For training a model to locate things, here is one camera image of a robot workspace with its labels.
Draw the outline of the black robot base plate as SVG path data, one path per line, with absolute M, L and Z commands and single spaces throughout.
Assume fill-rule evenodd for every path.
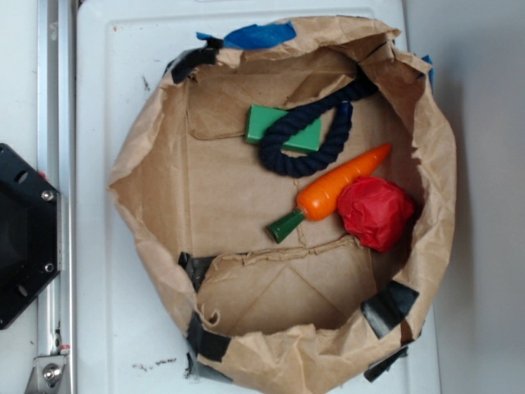
M 1 329 L 58 274 L 60 193 L 1 144 Z

